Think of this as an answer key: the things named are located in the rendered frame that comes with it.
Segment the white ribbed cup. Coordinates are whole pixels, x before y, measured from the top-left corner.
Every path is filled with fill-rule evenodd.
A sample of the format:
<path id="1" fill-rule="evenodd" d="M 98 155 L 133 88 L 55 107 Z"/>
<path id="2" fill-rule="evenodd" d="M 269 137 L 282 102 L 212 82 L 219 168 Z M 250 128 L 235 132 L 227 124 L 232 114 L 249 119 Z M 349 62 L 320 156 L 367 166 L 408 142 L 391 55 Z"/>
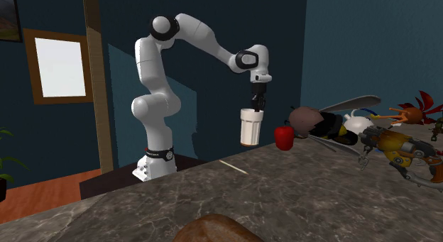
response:
<path id="1" fill-rule="evenodd" d="M 255 109 L 242 109 L 241 118 L 241 137 L 240 143 L 244 146 L 255 146 L 259 144 L 261 131 L 261 122 L 264 111 Z"/>

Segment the red apple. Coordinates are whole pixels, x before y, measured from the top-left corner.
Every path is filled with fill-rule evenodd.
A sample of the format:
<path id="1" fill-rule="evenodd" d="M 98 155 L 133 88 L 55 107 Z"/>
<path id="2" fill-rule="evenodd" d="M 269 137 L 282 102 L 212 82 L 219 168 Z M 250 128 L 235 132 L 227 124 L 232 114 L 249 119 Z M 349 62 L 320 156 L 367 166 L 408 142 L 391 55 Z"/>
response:
<path id="1" fill-rule="evenodd" d="M 294 130 L 291 126 L 280 126 L 274 130 L 275 145 L 278 149 L 287 151 L 293 147 L 295 138 Z"/>

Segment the bee figure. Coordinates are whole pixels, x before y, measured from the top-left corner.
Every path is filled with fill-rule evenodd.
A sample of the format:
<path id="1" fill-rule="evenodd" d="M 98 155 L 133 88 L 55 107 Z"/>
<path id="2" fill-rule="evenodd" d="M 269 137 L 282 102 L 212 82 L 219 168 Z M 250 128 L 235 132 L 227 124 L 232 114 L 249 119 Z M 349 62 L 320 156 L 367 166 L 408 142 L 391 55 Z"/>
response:
<path id="1" fill-rule="evenodd" d="M 332 151 L 340 149 L 359 156 L 360 153 L 353 149 L 359 141 L 359 135 L 344 127 L 344 115 L 350 114 L 354 109 L 358 111 L 376 106 L 380 102 L 379 97 L 366 95 L 323 109 L 301 106 L 292 110 L 286 123 L 293 128 L 296 138 L 311 138 Z"/>

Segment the thin pale wooden stick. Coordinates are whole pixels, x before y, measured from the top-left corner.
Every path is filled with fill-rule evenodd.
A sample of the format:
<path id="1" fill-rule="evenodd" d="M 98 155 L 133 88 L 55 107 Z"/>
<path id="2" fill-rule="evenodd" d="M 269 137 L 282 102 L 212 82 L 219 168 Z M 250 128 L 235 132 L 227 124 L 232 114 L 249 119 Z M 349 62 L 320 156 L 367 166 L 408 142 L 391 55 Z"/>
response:
<path id="1" fill-rule="evenodd" d="M 224 165 L 226 165 L 228 167 L 231 167 L 231 168 L 233 168 L 233 169 L 235 169 L 235 170 L 237 170 L 237 171 L 239 171 L 239 172 L 241 172 L 241 173 L 243 173 L 245 175 L 248 175 L 248 173 L 246 171 L 244 171 L 244 170 L 242 170 L 242 169 L 240 169 L 240 168 L 238 168 L 238 167 L 236 167 L 236 166 L 234 166 L 232 164 L 229 164 L 229 163 L 227 163 L 227 162 L 225 162 L 223 160 L 219 160 L 219 162 L 221 162 L 222 164 L 224 164 Z"/>

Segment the white teapot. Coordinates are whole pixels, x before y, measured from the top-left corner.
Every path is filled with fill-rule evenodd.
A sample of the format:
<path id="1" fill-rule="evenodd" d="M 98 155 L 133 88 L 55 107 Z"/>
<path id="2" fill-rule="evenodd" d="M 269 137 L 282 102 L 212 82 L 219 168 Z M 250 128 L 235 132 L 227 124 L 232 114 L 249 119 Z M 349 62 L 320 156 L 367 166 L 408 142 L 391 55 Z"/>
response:
<path id="1" fill-rule="evenodd" d="M 374 123 L 367 117 L 364 116 L 355 116 L 356 109 L 354 109 L 350 114 L 345 114 L 345 122 L 343 123 L 344 127 L 355 134 L 362 133 L 365 129 L 370 126 L 373 126 Z"/>

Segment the brown bread loaf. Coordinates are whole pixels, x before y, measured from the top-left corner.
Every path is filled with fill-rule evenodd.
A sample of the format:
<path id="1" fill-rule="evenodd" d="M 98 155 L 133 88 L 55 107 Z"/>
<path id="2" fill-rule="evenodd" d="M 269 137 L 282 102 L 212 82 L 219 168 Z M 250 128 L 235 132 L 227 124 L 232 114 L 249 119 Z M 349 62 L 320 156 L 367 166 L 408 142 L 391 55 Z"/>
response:
<path id="1" fill-rule="evenodd" d="M 265 242 L 237 221 L 208 214 L 185 225 L 172 242 Z"/>

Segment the yellow grey toy gun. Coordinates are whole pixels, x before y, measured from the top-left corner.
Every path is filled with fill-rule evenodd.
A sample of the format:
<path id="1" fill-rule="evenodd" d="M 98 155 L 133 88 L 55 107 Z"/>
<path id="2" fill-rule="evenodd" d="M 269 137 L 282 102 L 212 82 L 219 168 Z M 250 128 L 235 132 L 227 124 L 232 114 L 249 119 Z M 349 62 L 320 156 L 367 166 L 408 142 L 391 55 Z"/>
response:
<path id="1" fill-rule="evenodd" d="M 368 153 L 376 148 L 383 152 L 389 165 L 405 180 L 418 187 L 429 187 L 443 193 L 443 151 L 419 139 L 380 126 L 369 126 L 359 137 L 364 144 L 363 155 L 359 157 L 362 167 L 368 164 Z M 432 179 L 427 180 L 408 170 L 414 160 L 417 161 L 416 166 L 429 167 Z"/>

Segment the orange bird figure red feathers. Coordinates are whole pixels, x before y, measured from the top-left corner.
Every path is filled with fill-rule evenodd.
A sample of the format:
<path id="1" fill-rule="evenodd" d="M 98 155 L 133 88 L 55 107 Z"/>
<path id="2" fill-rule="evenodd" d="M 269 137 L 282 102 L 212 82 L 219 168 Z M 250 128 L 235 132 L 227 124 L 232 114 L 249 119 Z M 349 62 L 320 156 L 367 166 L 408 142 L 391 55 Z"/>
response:
<path id="1" fill-rule="evenodd" d="M 397 124 L 418 124 L 425 125 L 436 123 L 435 119 L 429 118 L 428 115 L 435 114 L 437 112 L 443 112 L 443 104 L 433 108 L 433 98 L 424 91 L 419 91 L 421 99 L 415 98 L 419 107 L 412 105 L 411 103 L 399 104 L 400 109 L 390 108 L 391 111 L 396 111 L 394 116 L 380 116 L 371 114 L 372 119 L 392 119 L 391 126 Z"/>

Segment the dark robot stand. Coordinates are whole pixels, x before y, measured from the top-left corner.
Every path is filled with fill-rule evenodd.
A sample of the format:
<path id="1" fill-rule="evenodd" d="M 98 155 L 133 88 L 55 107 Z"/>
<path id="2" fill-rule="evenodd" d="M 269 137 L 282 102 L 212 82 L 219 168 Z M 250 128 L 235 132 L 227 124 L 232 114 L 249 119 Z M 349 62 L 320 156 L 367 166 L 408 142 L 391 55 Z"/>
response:
<path id="1" fill-rule="evenodd" d="M 198 160 L 178 154 L 175 155 L 175 162 L 178 171 L 207 163 L 205 160 Z M 136 166 L 137 163 L 131 163 L 111 172 L 80 182 L 81 199 L 87 199 L 140 183 L 141 181 L 132 174 Z"/>

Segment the small dark green figure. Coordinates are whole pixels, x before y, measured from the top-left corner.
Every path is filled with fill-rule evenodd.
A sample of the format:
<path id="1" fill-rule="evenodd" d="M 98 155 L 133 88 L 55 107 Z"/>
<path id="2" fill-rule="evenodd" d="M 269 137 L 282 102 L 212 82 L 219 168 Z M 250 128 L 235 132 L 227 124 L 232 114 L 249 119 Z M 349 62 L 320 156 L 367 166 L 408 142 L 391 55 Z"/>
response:
<path id="1" fill-rule="evenodd" d="M 443 133 L 443 117 L 438 118 L 434 123 L 434 128 L 432 129 L 431 141 L 436 141 L 437 136 Z"/>

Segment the brown framed window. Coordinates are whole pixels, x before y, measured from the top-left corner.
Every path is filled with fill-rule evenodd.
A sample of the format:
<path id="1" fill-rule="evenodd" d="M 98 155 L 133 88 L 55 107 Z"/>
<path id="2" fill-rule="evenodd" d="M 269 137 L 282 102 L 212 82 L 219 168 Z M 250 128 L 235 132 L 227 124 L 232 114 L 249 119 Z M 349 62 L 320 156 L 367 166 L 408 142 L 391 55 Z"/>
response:
<path id="1" fill-rule="evenodd" d="M 93 101 L 87 37 L 23 29 L 35 104 Z"/>

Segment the green potted plant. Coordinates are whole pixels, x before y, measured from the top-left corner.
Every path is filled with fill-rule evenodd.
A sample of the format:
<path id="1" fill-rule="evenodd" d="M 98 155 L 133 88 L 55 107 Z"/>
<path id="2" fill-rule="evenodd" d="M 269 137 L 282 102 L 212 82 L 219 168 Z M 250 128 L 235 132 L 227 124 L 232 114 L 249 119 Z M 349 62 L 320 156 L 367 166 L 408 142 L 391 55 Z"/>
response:
<path id="1" fill-rule="evenodd" d="M 20 166 L 25 172 L 30 171 L 30 168 L 20 158 L 12 154 L 11 140 L 13 137 L 14 134 L 7 127 L 0 126 L 0 202 L 6 199 L 8 186 L 17 181 L 10 166 L 12 165 L 13 168 Z"/>

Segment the dark framed wall picture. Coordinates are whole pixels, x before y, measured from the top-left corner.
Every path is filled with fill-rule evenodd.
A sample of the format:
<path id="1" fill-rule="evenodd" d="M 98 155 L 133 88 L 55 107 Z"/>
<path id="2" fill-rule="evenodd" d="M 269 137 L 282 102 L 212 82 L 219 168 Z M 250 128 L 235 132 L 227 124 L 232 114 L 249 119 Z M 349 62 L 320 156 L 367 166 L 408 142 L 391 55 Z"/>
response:
<path id="1" fill-rule="evenodd" d="M 23 41 L 16 0 L 0 0 L 0 41 Z"/>

